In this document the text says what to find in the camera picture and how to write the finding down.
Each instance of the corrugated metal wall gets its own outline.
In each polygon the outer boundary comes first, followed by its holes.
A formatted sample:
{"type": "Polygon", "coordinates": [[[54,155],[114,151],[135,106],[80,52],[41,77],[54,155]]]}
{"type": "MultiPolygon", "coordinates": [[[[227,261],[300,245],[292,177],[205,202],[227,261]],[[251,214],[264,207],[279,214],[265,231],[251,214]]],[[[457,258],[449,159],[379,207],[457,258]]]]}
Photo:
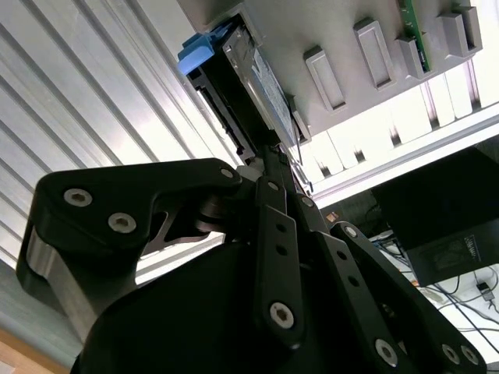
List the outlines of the corrugated metal wall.
{"type": "Polygon", "coordinates": [[[172,0],[2,0],[0,255],[10,266],[51,171],[238,162],[174,69],[171,50],[193,34],[182,17],[172,0]]]}

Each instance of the sticker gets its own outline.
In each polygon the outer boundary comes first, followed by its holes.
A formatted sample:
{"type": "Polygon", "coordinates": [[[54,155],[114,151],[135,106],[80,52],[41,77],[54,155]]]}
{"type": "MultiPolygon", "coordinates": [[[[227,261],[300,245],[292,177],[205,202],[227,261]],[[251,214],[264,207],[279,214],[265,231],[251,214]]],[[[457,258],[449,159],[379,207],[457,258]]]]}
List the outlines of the sticker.
{"type": "Polygon", "coordinates": [[[270,66],[262,58],[257,48],[255,48],[253,60],[254,63],[251,69],[264,89],[265,96],[267,96],[267,99],[271,102],[274,113],[282,124],[286,135],[288,135],[288,141],[290,141],[291,144],[295,144],[295,132],[291,120],[291,113],[289,112],[288,103],[282,92],[281,86],[279,86],[270,66]]]}
{"type": "Polygon", "coordinates": [[[430,249],[426,252],[433,257],[435,270],[446,270],[454,266],[461,266],[469,261],[481,260],[475,235],[454,240],[430,249]]]}

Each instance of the green circuit board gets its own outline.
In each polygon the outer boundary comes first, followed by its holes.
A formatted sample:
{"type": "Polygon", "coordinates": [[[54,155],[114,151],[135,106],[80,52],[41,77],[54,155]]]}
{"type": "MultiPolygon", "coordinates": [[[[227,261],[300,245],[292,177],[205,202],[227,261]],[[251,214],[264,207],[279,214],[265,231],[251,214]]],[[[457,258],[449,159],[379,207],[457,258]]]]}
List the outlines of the green circuit board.
{"type": "Polygon", "coordinates": [[[423,71],[429,72],[430,61],[428,59],[428,54],[425,51],[423,43],[423,34],[419,29],[418,19],[416,17],[416,11],[414,10],[414,5],[412,4],[412,0],[398,0],[398,7],[400,8],[402,20],[404,21],[405,35],[407,37],[413,38],[416,41],[419,60],[421,61],[421,66],[423,67],[423,71]]]}

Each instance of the screw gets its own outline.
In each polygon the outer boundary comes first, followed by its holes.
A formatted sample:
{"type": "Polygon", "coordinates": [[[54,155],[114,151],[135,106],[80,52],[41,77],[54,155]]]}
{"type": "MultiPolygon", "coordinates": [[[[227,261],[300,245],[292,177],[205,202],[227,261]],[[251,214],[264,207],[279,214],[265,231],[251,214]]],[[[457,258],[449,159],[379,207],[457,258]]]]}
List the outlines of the screw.
{"type": "Polygon", "coordinates": [[[275,190],[275,191],[278,191],[278,190],[279,190],[279,186],[278,186],[278,185],[276,185],[276,184],[275,184],[275,183],[273,183],[273,182],[268,182],[268,186],[269,186],[271,189],[275,190]]]}
{"type": "Polygon", "coordinates": [[[454,362],[456,365],[459,365],[461,360],[459,359],[458,354],[455,353],[455,351],[451,347],[449,347],[446,344],[442,344],[442,351],[444,351],[445,355],[449,360],[454,362]]]}
{"type": "Polygon", "coordinates": [[[398,357],[389,343],[383,339],[377,339],[376,342],[374,342],[374,347],[383,361],[389,364],[392,368],[397,367],[398,357]]]}
{"type": "Polygon", "coordinates": [[[475,352],[473,352],[471,349],[468,347],[462,345],[461,346],[461,351],[464,354],[464,356],[473,364],[478,365],[479,364],[479,359],[476,357],[475,352]]]}
{"type": "Polygon", "coordinates": [[[306,196],[302,197],[302,202],[305,205],[307,205],[309,208],[311,208],[313,206],[313,201],[306,196]]]}
{"type": "Polygon", "coordinates": [[[92,203],[92,195],[84,189],[68,189],[64,192],[64,200],[71,205],[84,207],[92,203]]]}
{"type": "Polygon", "coordinates": [[[350,226],[345,226],[345,231],[348,235],[350,235],[352,238],[356,238],[357,237],[357,233],[356,231],[351,228],[350,226]]]}
{"type": "Polygon", "coordinates": [[[114,213],[108,219],[109,227],[121,234],[129,234],[136,229],[137,223],[126,213],[114,213]]]}
{"type": "Polygon", "coordinates": [[[295,317],[291,309],[281,302],[275,302],[271,305],[271,318],[282,329],[289,330],[295,324],[295,317]]]}
{"type": "Polygon", "coordinates": [[[234,175],[230,170],[221,169],[220,172],[225,175],[227,178],[232,178],[234,175]]]}

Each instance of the gray panel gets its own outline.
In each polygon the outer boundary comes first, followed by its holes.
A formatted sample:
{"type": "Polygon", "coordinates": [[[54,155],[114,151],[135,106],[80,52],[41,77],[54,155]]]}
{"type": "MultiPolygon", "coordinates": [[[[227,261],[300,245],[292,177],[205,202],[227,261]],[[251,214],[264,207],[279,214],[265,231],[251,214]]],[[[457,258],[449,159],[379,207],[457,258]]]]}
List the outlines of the gray panel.
{"type": "Polygon", "coordinates": [[[3,164],[16,169],[20,183],[34,190],[37,182],[50,168],[33,151],[23,147],[17,135],[7,125],[0,122],[0,159],[3,164]]]}
{"type": "Polygon", "coordinates": [[[33,66],[3,39],[0,39],[0,50],[0,83],[19,95],[24,106],[38,115],[41,126],[58,134],[59,140],[71,147],[76,163],[88,167],[111,166],[108,155],[78,125],[74,108],[58,105],[58,93],[44,84],[43,77],[33,74],[33,66]]]}
{"type": "Polygon", "coordinates": [[[263,43],[258,26],[254,23],[250,9],[243,0],[179,0],[179,4],[189,15],[189,19],[198,33],[212,31],[220,22],[239,14],[257,46],[263,43]]]}
{"type": "MultiPolygon", "coordinates": [[[[23,3],[26,6],[8,0],[2,4],[0,13],[0,35],[16,50],[18,58],[31,67],[32,74],[42,79],[54,95],[64,97],[64,104],[75,108],[80,115],[84,113],[86,122],[113,149],[120,162],[136,164],[150,161],[146,155],[149,147],[145,146],[146,150],[142,150],[138,146],[143,141],[88,68],[57,34],[39,8],[30,0],[23,3]]],[[[68,12],[71,8],[74,6],[65,6],[68,12]]],[[[79,22],[73,23],[75,27],[82,22],[81,17],[76,19],[79,22]]],[[[15,72],[16,66],[12,65],[11,69],[15,72]]]]}
{"type": "MultiPolygon", "coordinates": [[[[215,14],[216,0],[179,0],[192,19],[223,19],[215,14]],[[200,8],[194,3],[202,2],[200,8]]],[[[451,0],[414,0],[420,29],[427,34],[432,72],[449,70],[463,63],[462,58],[448,56],[447,43],[441,21],[442,9],[451,8],[451,0]]],[[[402,18],[394,0],[245,0],[251,16],[263,38],[262,51],[274,70],[283,90],[294,96],[310,133],[319,132],[413,88],[429,79],[408,74],[402,48],[397,39],[403,36],[402,18]],[[362,52],[356,47],[353,27],[360,20],[372,18],[379,22],[394,64],[395,84],[378,90],[366,69],[362,52]],[[324,50],[347,103],[346,108],[330,112],[313,81],[303,54],[320,45],[324,50]]]]}
{"type": "Polygon", "coordinates": [[[9,265],[12,266],[12,263],[16,263],[17,261],[20,249],[20,237],[6,230],[2,225],[0,225],[0,251],[3,255],[5,255],[5,258],[2,259],[5,262],[11,260],[11,263],[9,263],[9,265]]]}
{"type": "Polygon", "coordinates": [[[26,216],[30,212],[33,189],[18,179],[17,173],[7,164],[0,162],[0,196],[11,201],[26,216]]]}
{"type": "Polygon", "coordinates": [[[26,222],[27,214],[5,196],[0,196],[0,225],[20,240],[24,236],[26,222]]]}

